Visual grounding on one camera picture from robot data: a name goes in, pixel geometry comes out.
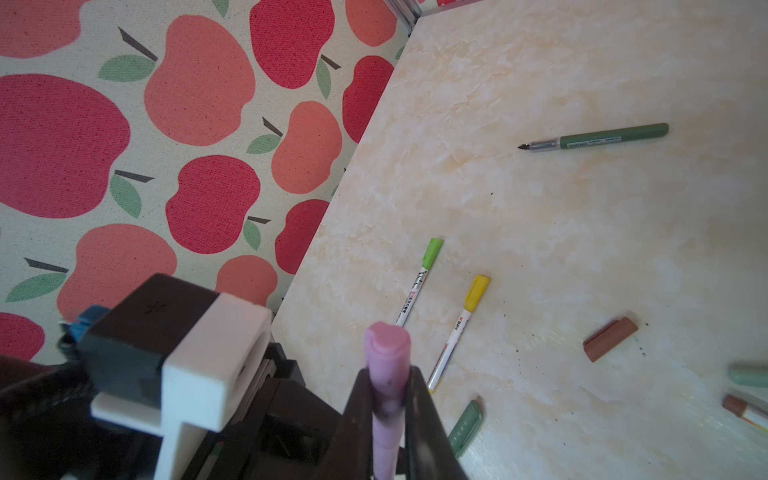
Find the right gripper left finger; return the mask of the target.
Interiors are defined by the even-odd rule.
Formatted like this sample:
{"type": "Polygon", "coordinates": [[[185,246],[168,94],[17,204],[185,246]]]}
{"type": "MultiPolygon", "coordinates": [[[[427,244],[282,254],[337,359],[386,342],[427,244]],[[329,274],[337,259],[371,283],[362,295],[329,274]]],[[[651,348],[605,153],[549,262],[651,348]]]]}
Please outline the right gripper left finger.
{"type": "Polygon", "coordinates": [[[370,374],[361,369],[344,412],[311,479],[369,479],[372,470],[373,394],[370,374]]]}

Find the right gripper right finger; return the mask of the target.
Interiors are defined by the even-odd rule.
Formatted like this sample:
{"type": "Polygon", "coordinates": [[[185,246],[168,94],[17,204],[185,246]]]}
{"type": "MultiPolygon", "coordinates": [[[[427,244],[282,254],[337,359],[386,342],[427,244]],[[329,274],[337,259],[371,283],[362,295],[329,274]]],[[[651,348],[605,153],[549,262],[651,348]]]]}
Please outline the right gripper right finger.
{"type": "Polygon", "coordinates": [[[410,367],[404,405],[405,478],[467,480],[451,449],[424,377],[415,366],[410,367]]]}

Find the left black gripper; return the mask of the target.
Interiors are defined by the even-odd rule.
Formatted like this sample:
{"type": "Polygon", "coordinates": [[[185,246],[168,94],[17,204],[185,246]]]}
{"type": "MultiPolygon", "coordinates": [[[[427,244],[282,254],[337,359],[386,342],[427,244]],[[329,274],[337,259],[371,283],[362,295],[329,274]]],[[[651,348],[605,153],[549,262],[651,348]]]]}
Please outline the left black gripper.
{"type": "Polygon", "coordinates": [[[275,375],[255,392],[243,418],[207,434],[184,479],[358,479],[354,444],[333,444],[347,427],[343,415],[306,388],[298,362],[278,343],[264,359],[275,375]]]}

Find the dark green pen cap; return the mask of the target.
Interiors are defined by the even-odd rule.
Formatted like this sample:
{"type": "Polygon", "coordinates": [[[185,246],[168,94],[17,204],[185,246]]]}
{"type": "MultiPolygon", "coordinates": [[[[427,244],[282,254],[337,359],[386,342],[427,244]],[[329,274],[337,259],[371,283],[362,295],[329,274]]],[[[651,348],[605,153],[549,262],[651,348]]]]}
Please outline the dark green pen cap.
{"type": "Polygon", "coordinates": [[[469,401],[453,426],[448,441],[456,458],[460,458],[478,434],[484,420],[480,398],[469,401]]]}

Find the pink pen cap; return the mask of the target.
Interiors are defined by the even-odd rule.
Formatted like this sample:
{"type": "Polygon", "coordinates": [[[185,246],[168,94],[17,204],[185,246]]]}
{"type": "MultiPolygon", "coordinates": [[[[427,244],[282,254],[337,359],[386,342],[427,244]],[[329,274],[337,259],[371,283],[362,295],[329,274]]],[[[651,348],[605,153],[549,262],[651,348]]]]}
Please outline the pink pen cap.
{"type": "Polygon", "coordinates": [[[402,327],[377,322],[365,332],[366,367],[372,387],[373,477],[378,480],[396,475],[405,429],[410,353],[410,335],[402,327]]]}

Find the yellow-tipped white pen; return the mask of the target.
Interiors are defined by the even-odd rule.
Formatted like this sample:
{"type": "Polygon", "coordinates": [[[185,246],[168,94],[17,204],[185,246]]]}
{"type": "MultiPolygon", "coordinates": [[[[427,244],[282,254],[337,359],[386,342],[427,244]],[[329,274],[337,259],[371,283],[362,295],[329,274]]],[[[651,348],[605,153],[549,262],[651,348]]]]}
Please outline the yellow-tipped white pen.
{"type": "Polygon", "coordinates": [[[444,371],[449,364],[450,358],[459,343],[459,340],[468,325],[474,311],[476,310],[479,302],[483,298],[483,295],[491,282],[491,278],[485,275],[477,275],[473,281],[471,288],[469,289],[461,314],[456,321],[453,330],[451,331],[443,350],[430,374],[427,382],[427,389],[430,393],[434,393],[439,385],[439,382],[444,374],[444,371]]]}

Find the white pen light green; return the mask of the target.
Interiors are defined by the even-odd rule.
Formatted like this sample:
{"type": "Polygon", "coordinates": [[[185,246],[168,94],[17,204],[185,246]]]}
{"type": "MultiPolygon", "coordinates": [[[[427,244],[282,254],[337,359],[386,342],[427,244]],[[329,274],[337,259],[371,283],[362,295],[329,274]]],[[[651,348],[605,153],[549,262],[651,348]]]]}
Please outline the white pen light green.
{"type": "Polygon", "coordinates": [[[414,280],[404,305],[402,306],[395,325],[403,327],[409,318],[410,312],[420,294],[423,284],[432,269],[434,262],[442,248],[444,240],[442,238],[432,238],[422,258],[420,270],[414,280]]]}

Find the dark green pen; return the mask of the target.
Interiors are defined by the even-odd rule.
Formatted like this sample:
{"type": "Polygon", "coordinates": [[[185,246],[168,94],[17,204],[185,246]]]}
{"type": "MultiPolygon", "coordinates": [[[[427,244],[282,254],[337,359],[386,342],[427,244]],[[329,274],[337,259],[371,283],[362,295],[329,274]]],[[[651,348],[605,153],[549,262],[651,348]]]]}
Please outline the dark green pen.
{"type": "Polygon", "coordinates": [[[533,141],[518,146],[520,150],[545,152],[572,150],[601,145],[662,138],[669,133],[668,123],[656,123],[614,130],[566,135],[554,139],[533,141]]]}

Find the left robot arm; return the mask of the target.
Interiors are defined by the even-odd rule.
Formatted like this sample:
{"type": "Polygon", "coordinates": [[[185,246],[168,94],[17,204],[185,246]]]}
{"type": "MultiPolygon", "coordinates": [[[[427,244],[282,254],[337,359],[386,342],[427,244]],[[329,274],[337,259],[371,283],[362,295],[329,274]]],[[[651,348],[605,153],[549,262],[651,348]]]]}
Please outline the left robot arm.
{"type": "MultiPolygon", "coordinates": [[[[207,433],[185,479],[310,479],[341,415],[310,392],[278,343],[276,370],[246,401],[243,417],[207,433]]],[[[1,360],[1,476],[4,479],[151,479],[161,439],[90,412],[95,391],[77,363],[1,360]]]]}

